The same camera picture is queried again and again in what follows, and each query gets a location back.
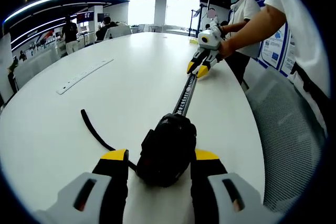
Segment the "person in black shirt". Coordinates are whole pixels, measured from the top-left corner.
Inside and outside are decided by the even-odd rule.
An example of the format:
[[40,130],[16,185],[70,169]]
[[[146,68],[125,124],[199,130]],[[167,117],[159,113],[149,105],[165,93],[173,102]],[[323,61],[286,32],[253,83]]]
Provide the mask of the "person in black shirt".
[[70,15],[65,17],[66,24],[63,26],[61,39],[65,34],[65,43],[68,55],[78,51],[77,36],[78,33],[77,25],[70,21]]
[[20,51],[20,57],[19,60],[23,60],[25,61],[27,59],[27,56],[22,52],[22,50]]
[[97,40],[104,40],[107,29],[109,29],[110,27],[118,26],[115,22],[111,22],[110,17],[104,17],[103,23],[104,27],[99,26],[99,30],[96,32]]

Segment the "desk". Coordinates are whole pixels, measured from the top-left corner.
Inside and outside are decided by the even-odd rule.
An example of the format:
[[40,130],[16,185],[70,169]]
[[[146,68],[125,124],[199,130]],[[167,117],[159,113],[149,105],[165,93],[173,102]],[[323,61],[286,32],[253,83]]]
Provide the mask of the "desk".
[[[189,31],[180,30],[180,29],[170,29],[170,30],[167,30],[166,33],[168,33],[168,34],[178,34],[178,35],[184,35],[184,36],[189,35]],[[190,37],[196,38],[196,32],[191,31],[190,32]]]
[[[196,48],[188,37],[163,33],[106,40],[60,59],[19,90],[0,117],[0,156],[24,205],[47,209],[59,190],[91,172],[107,152],[86,128],[81,109],[109,145],[127,148],[137,163],[148,130],[173,111]],[[108,58],[114,61],[63,95],[56,93],[60,85]],[[217,154],[229,172],[246,179],[263,198],[257,126],[226,62],[198,80],[187,117],[197,128],[197,148]],[[193,223],[190,186],[189,168],[169,188],[151,188],[129,170],[124,223]]]

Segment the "window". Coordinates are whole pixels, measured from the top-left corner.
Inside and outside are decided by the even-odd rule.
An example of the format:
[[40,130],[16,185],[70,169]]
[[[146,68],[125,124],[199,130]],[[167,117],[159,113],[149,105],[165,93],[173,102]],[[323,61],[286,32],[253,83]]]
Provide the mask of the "window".
[[131,0],[128,3],[128,24],[153,24],[155,0]]
[[[191,10],[198,10],[200,0],[167,0],[166,25],[190,27]],[[191,28],[197,29],[199,16],[193,18]]]

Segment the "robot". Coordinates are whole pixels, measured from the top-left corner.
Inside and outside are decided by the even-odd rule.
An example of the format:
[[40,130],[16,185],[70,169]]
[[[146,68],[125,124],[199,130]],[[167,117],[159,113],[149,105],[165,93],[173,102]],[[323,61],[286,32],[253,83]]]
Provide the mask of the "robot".
[[203,77],[210,71],[210,68],[222,60],[218,51],[220,43],[223,41],[221,34],[221,30],[216,25],[212,25],[210,29],[199,33],[199,47],[188,64],[187,74],[190,74],[202,64],[199,68],[197,77]]

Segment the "person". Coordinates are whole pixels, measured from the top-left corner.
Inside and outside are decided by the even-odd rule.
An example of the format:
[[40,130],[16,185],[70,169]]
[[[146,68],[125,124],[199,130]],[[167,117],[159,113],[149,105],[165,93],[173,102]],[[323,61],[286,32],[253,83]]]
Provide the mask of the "person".
[[27,59],[27,56],[22,52],[22,50],[20,51],[20,56],[19,56],[19,60],[25,61]]
[[[222,32],[226,39],[230,39],[236,32],[242,29],[259,11],[260,7],[254,0],[230,0],[232,13],[227,26],[222,26]],[[260,43],[249,45],[244,48],[237,49],[233,54],[234,57],[226,59],[233,74],[236,76],[239,84],[243,82],[245,68],[250,57],[257,58]]]
[[14,69],[18,66],[18,63],[19,63],[19,61],[18,61],[17,57],[15,56],[14,60],[13,60],[13,63],[10,65],[9,68],[7,68],[7,70],[8,70],[8,81],[9,81],[10,87],[12,88],[12,91],[13,91],[14,94],[17,92],[16,84],[15,84],[15,80],[14,80]]
[[110,27],[118,26],[115,22],[111,22],[110,17],[104,17],[104,26],[98,26],[98,31],[96,32],[97,40],[104,40],[105,34]]
[[63,39],[63,35],[65,34],[65,43],[66,50],[68,55],[78,51],[78,43],[77,43],[77,33],[78,28],[77,25],[70,20],[70,15],[65,17],[65,25],[62,28],[61,39]]
[[287,22],[297,47],[296,63],[288,80],[327,133],[331,125],[331,82],[319,31],[301,0],[265,0],[265,5],[239,32],[221,42],[220,54],[223,59],[234,58],[236,50],[269,38]]

